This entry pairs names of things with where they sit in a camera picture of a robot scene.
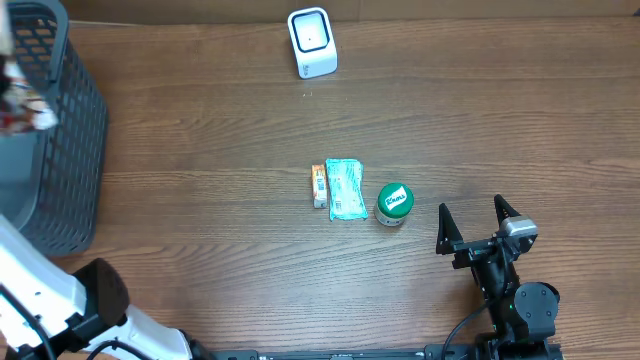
orange box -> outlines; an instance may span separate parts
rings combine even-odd
[[[313,207],[327,207],[327,172],[324,165],[311,166],[311,185],[313,187]]]

plastic packet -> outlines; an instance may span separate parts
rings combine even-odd
[[[362,198],[364,166],[355,159],[327,159],[327,177],[331,201],[329,219],[366,219],[369,217]]]

gray wire basket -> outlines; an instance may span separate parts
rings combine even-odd
[[[0,142],[0,212],[46,255],[81,252],[95,235],[107,107],[58,1],[11,2],[9,16],[18,63],[60,123]]]

green can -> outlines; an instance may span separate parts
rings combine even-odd
[[[387,184],[380,190],[373,213],[382,225],[402,225],[413,207],[413,201],[413,193],[407,185]]]

wood grain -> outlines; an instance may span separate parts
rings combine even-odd
[[[62,0],[71,19],[112,23],[285,23],[323,7],[332,21],[631,16],[640,0]]]
[[[503,194],[540,227],[517,269],[561,294],[567,359],[640,352],[640,25],[633,18],[335,25],[337,73],[302,81],[286,29],[72,29],[110,113],[96,240],[137,306],[212,349],[420,347],[480,303],[436,256]],[[329,222],[309,168],[365,165],[416,195],[408,223]],[[485,316],[458,341],[489,328]]]

